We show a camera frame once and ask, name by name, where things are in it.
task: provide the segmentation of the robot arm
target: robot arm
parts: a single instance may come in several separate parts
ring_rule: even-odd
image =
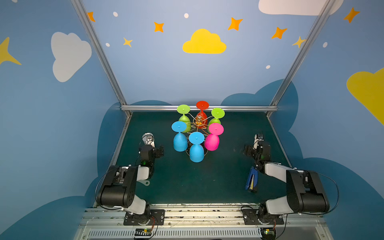
[[[111,166],[101,184],[96,202],[101,206],[115,206],[127,212],[133,224],[145,225],[150,220],[149,204],[135,195],[136,182],[149,185],[154,172],[155,159],[164,156],[162,146],[155,148],[152,133],[142,136],[144,145],[139,148],[141,163],[139,166]]]
[[[327,212],[329,201],[319,175],[313,171],[296,170],[276,163],[264,165],[265,174],[287,184],[287,196],[267,200],[270,214]]]
[[[119,206],[126,212],[143,214],[146,201],[135,195],[136,181],[149,177],[149,167],[111,166],[97,195],[97,202],[106,206]]]

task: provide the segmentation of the blue wall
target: blue wall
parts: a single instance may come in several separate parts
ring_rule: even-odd
[[[343,19],[353,7],[360,13],[349,23]],[[329,17],[279,102],[279,111],[271,116],[292,165],[319,171],[338,183],[339,207],[325,215],[335,240],[382,238],[380,231],[367,229],[382,229],[384,125],[346,83],[356,72],[384,68],[383,8],[380,0],[345,0]],[[335,187],[324,182],[334,204]]]
[[[265,101],[244,101],[238,94],[253,95],[284,78],[299,51],[292,44],[299,36],[305,39],[316,19],[305,13],[265,14],[252,0],[84,0],[84,5],[93,12],[92,24],[128,104],[205,100],[212,105],[269,105],[275,89]],[[238,31],[228,30],[231,18],[243,19]],[[164,32],[155,32],[154,22],[164,23]],[[281,39],[271,39],[277,27],[287,30]],[[227,46],[225,52],[184,52],[183,44],[201,28],[218,34]],[[131,47],[123,45],[124,38],[132,40]]]
[[[93,49],[53,74],[55,32],[89,42],[70,0],[1,1],[0,24],[0,239],[72,239],[126,117]]]

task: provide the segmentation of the aluminum frame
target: aluminum frame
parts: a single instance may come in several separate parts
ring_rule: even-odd
[[[123,111],[177,111],[177,105],[122,105]],[[189,105],[191,111],[200,111],[195,105]],[[228,112],[265,112],[277,111],[277,106],[209,106],[207,110],[221,108]]]
[[[119,157],[119,154],[120,154],[120,150],[121,150],[121,146],[122,146],[122,143],[124,142],[125,134],[127,133],[128,125],[131,122],[131,118],[132,118],[132,115],[130,114],[129,116],[127,116],[127,119],[125,120],[124,127],[123,127],[123,129],[121,131],[121,134],[120,134],[120,137],[119,137],[119,141],[118,141],[118,143],[116,145],[115,151],[113,152],[113,155],[112,155],[112,159],[109,162],[108,168],[107,168],[107,170],[105,172],[108,171],[110,166],[115,165],[117,160],[118,160],[118,157]],[[96,203],[96,201],[94,201],[93,207],[96,207],[97,205],[98,204]]]
[[[93,28],[93,25],[92,25],[91,21],[89,20],[87,11],[86,11],[85,6],[83,4],[83,1],[82,0],[71,0],[71,2],[72,2],[73,7],[76,10],[77,15],[80,18],[82,25],[84,26],[85,32],[87,33],[89,39],[91,40],[93,48],[94,48],[97,56],[100,59],[101,65],[103,66],[104,71],[107,74],[109,81],[111,82],[112,88],[115,91],[116,96],[120,101],[120,104],[126,105],[127,102],[126,102],[125,97],[121,91],[118,80],[116,79],[116,76],[113,73],[112,67],[110,66],[110,64],[108,62],[107,56],[104,53],[104,50],[101,46],[101,43],[100,43],[99,38],[95,32],[95,29]]]
[[[275,134],[275,137],[276,137],[276,139],[277,139],[277,142],[279,143],[279,146],[280,146],[281,150],[283,151],[284,157],[285,157],[285,159],[287,160],[288,165],[292,168],[291,162],[289,161],[288,156],[287,156],[287,154],[286,154],[285,151],[284,151],[283,145],[282,145],[281,142],[280,142],[280,139],[279,139],[279,136],[277,135],[277,132],[276,132],[276,130],[275,130],[275,127],[273,126],[271,120],[270,120],[269,118],[267,118],[267,119],[268,119],[269,124],[271,125],[271,128],[272,128],[272,130],[273,130],[273,133]]]
[[[298,54],[296,55],[296,58],[292,63],[291,68],[289,69],[287,75],[285,76],[283,82],[281,83],[279,89],[277,90],[275,96],[273,97],[272,102],[270,104],[271,106],[277,106],[277,104],[279,103],[281,97],[283,96],[284,92],[286,91],[293,77],[295,76],[296,72],[298,71],[301,64],[303,63],[305,56],[308,54],[317,36],[319,35],[321,29],[323,28],[325,22],[327,21],[330,15],[330,11],[335,2],[336,0],[327,0],[325,2],[323,8],[321,9],[318,17],[316,18],[311,30],[307,35],[304,45],[300,48]],[[272,112],[269,111],[267,113],[267,117],[269,118],[271,115],[272,115]]]
[[[151,204],[151,209],[165,209],[164,225],[159,226],[160,231],[171,231],[171,235],[161,235],[153,238],[182,237],[181,231],[205,231],[205,230],[224,230],[247,232],[249,230],[257,230],[261,227],[273,228],[273,225],[245,225],[243,214],[240,211],[241,206],[249,205],[254,209],[258,208],[255,203],[226,203],[226,204]],[[75,240],[88,239],[93,232],[107,232],[108,236],[101,237],[102,239],[132,239],[135,228],[142,226],[124,226],[125,217],[124,211],[110,211],[100,207],[89,208],[85,210],[83,219],[80,222],[79,228],[75,235]],[[287,228],[295,228],[297,230],[311,227],[313,232],[318,234],[320,239],[333,240],[328,230],[325,220],[320,216],[289,214],[287,218]],[[283,225],[276,226],[279,232],[283,229]],[[125,233],[125,237],[121,237],[121,231],[131,231],[131,235]],[[255,233],[239,234],[238,236],[221,233],[215,238],[230,238],[233,239],[246,238],[255,239]],[[183,235],[185,238],[195,237],[204,238],[206,235]]]

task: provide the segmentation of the dark blue cloud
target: dark blue cloud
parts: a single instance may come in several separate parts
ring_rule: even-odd
[[[132,103],[131,105],[171,105],[169,103],[158,101],[158,100],[144,100]]]
[[[298,110],[298,95],[290,83],[279,102],[279,110],[271,115],[271,121],[293,167],[314,170],[334,179],[340,190],[338,207],[324,215],[335,240],[357,240],[361,236],[381,239],[381,216],[384,214],[384,199],[363,178],[349,168],[324,158],[305,158],[295,136],[289,132]],[[331,207],[336,204],[336,188],[330,180],[322,177]],[[350,220],[357,219],[358,228]]]
[[[243,105],[243,106],[266,106],[269,105],[279,89],[281,82],[283,80],[274,81],[263,88],[261,88],[257,93],[236,93],[226,97],[221,105]]]
[[[120,103],[113,104],[105,113],[97,146],[98,177],[88,187],[85,196],[61,198],[35,209],[6,229],[0,235],[0,240],[73,239],[84,209],[93,205],[96,184],[108,168],[125,120],[126,115],[120,110]],[[68,177],[81,180],[81,176],[71,176],[71,173],[68,173]]]

